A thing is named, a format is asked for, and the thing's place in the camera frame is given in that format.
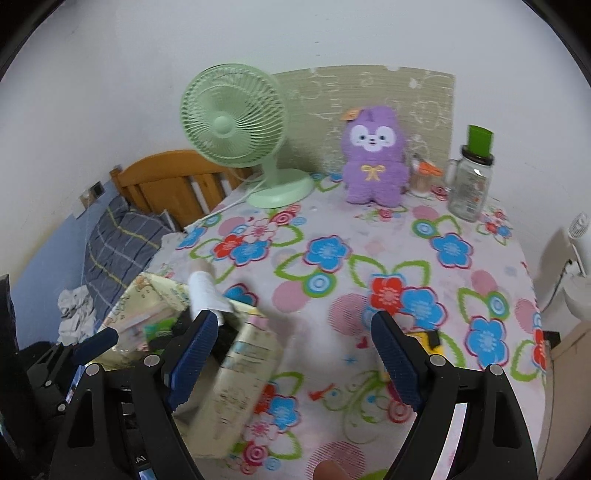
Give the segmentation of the right hand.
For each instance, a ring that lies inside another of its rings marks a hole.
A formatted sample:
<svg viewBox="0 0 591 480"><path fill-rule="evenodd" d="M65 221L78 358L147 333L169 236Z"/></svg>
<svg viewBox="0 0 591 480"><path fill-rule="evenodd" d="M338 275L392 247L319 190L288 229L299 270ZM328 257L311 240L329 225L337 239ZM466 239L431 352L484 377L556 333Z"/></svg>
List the right hand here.
<svg viewBox="0 0 591 480"><path fill-rule="evenodd" d="M315 466L312 478L314 480L349 480L349 475L338 463L325 460Z"/></svg>

